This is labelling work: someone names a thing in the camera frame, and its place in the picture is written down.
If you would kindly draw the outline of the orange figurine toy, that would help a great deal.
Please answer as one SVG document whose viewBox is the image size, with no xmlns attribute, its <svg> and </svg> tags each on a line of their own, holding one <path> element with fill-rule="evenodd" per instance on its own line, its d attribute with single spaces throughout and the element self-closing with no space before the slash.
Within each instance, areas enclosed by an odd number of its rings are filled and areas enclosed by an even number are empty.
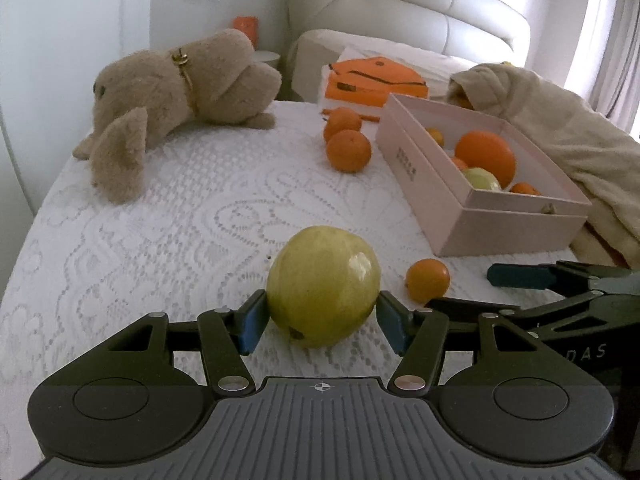
<svg viewBox="0 0 640 480">
<path fill-rule="evenodd" d="M 240 15 L 232 20 L 232 27 L 242 32 L 254 48 L 258 44 L 259 21 L 257 16 Z"/>
</svg>

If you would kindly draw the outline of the small mandarin in box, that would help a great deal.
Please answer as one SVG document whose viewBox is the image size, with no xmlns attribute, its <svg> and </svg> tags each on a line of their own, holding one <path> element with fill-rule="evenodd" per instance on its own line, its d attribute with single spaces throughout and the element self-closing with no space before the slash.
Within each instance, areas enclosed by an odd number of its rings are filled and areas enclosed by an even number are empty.
<svg viewBox="0 0 640 480">
<path fill-rule="evenodd" d="M 444 136 L 442 132 L 437 128 L 426 128 L 426 132 L 432 137 L 432 139 L 442 148 L 445 145 Z"/>
</svg>

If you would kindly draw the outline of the orange pen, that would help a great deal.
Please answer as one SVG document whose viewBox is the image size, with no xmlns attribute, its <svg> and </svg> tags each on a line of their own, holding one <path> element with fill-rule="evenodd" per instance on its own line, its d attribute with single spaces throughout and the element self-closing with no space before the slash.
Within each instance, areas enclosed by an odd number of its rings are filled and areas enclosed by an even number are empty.
<svg viewBox="0 0 640 480">
<path fill-rule="evenodd" d="M 339 108 L 322 108 L 322 111 L 321 111 L 321 114 L 323 116 L 328 116 L 328 117 L 330 117 L 331 115 L 335 115 L 336 113 L 339 114 L 339 115 L 342 114 L 342 115 L 345 115 L 345 116 L 348 116 L 348 117 L 357 117 L 362 122 L 374 122 L 375 124 L 377 124 L 381 120 L 380 116 L 359 114 L 359 113 L 355 112 L 354 110 L 350 110 L 349 108 L 343 108 L 343 107 L 339 107 Z"/>
</svg>

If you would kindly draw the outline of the white lace tablecloth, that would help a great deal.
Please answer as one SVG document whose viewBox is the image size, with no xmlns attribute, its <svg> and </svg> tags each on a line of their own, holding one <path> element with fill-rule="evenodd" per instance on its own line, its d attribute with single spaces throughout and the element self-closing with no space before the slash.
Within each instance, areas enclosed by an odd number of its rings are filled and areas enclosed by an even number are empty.
<svg viewBox="0 0 640 480">
<path fill-rule="evenodd" d="M 144 194 L 115 206 L 70 160 L 52 185 L 1 301 L 1 474 L 41 458 L 26 416 L 35 386 L 150 312 L 191 321 L 265 285 L 280 248 L 307 226 L 366 240 L 382 285 L 431 255 L 380 154 L 359 174 L 326 160 L 312 104 L 277 102 L 269 131 L 192 125 L 146 158 Z"/>
</svg>

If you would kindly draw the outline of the large orange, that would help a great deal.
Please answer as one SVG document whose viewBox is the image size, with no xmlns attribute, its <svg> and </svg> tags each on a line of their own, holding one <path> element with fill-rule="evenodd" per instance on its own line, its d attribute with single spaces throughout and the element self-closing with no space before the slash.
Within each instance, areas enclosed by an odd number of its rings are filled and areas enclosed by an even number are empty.
<svg viewBox="0 0 640 480">
<path fill-rule="evenodd" d="M 510 145 L 491 131 L 471 130 L 465 133 L 454 148 L 454 156 L 469 167 L 489 171 L 502 188 L 513 181 L 516 173 L 516 158 Z"/>
</svg>

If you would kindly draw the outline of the bed with beige sheet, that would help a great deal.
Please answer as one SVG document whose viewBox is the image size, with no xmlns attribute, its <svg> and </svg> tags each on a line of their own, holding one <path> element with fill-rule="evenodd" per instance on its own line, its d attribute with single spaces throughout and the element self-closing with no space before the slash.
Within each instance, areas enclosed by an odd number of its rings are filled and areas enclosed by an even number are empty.
<svg viewBox="0 0 640 480">
<path fill-rule="evenodd" d="M 476 62 L 423 50 L 381 38 L 316 29 L 304 32 L 292 45 L 286 61 L 286 76 L 299 101 L 317 102 L 322 67 L 350 58 L 389 58 L 411 67 L 426 81 L 431 99 L 441 100 L 452 74 L 469 70 Z"/>
</svg>

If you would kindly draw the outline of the orange white tissue box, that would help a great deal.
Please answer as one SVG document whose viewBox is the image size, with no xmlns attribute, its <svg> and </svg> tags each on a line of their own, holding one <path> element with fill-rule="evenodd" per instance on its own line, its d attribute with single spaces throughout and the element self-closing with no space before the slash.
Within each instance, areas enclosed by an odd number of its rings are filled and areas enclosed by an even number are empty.
<svg viewBox="0 0 640 480">
<path fill-rule="evenodd" d="M 375 55 L 330 63 L 320 90 L 327 100 L 370 107 L 383 107 L 392 93 L 426 99 L 430 88 L 413 68 Z"/>
</svg>

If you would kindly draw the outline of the small orange mandarin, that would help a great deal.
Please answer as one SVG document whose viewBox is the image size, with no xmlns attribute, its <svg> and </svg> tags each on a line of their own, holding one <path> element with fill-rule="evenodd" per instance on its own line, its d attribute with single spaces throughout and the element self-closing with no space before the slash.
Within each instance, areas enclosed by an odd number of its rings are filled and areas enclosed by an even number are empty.
<svg viewBox="0 0 640 480">
<path fill-rule="evenodd" d="M 527 182 L 518 182 L 511 186 L 511 193 L 541 196 L 541 192 L 538 191 L 533 185 Z"/>
</svg>

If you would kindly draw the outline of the brown plush dog toy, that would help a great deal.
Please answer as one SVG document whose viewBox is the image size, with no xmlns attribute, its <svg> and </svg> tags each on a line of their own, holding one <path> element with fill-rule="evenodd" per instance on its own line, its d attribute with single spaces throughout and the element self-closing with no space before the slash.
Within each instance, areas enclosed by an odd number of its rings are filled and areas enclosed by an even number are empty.
<svg viewBox="0 0 640 480">
<path fill-rule="evenodd" d="M 108 64 L 92 86 L 93 130 L 73 150 L 92 185 L 124 204 L 143 191 L 144 156 L 187 122 L 270 129 L 268 107 L 282 84 L 228 28 L 167 52 L 141 50 Z"/>
</svg>

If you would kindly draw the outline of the pink cardboard box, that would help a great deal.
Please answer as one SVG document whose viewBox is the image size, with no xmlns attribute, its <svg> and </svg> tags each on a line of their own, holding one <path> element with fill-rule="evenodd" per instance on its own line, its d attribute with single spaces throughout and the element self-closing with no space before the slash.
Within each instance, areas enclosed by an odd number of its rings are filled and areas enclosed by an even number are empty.
<svg viewBox="0 0 640 480">
<path fill-rule="evenodd" d="M 585 194 L 502 119 L 393 94 L 376 143 L 435 255 L 553 252 L 587 220 Z"/>
</svg>

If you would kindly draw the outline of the green guava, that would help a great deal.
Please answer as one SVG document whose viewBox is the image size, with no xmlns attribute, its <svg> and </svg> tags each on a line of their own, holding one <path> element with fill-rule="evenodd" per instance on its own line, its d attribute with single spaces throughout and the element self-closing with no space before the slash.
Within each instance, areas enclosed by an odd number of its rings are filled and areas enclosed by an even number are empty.
<svg viewBox="0 0 640 480">
<path fill-rule="evenodd" d="M 465 179 L 477 190 L 501 192 L 502 186 L 498 179 L 488 170 L 480 167 L 470 167 L 462 171 Z"/>
<path fill-rule="evenodd" d="M 363 238 L 333 226 L 310 226 L 292 236 L 274 259 L 268 307 L 294 344 L 332 346 L 367 321 L 380 284 L 378 258 Z"/>
</svg>

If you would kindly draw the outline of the beige upholstered headboard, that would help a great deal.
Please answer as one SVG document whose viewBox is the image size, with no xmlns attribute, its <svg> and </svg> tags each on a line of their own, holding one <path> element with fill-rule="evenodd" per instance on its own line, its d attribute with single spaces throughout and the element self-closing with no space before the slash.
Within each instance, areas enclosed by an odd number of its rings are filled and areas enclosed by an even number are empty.
<svg viewBox="0 0 640 480">
<path fill-rule="evenodd" d="M 481 63 L 523 66 L 530 27 L 501 0 L 288 0 L 295 38 L 329 29 Z"/>
</svg>

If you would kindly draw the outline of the round white side table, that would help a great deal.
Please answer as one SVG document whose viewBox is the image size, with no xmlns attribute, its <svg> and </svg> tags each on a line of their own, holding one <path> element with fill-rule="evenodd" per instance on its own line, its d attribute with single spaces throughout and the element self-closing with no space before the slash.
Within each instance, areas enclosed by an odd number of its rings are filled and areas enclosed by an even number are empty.
<svg viewBox="0 0 640 480">
<path fill-rule="evenodd" d="M 256 50 L 254 52 L 254 60 L 277 68 L 280 63 L 280 54 L 272 51 Z"/>
</svg>

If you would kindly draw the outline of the beige blanket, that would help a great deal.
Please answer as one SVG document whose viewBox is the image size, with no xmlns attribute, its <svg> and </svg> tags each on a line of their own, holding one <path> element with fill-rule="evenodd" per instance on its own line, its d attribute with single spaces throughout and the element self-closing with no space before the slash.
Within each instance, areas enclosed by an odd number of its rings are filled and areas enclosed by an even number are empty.
<svg viewBox="0 0 640 480">
<path fill-rule="evenodd" d="M 446 102 L 501 118 L 534 142 L 592 203 L 578 260 L 639 267 L 639 144 L 577 94 L 531 70 L 480 64 L 450 76 Z"/>
</svg>

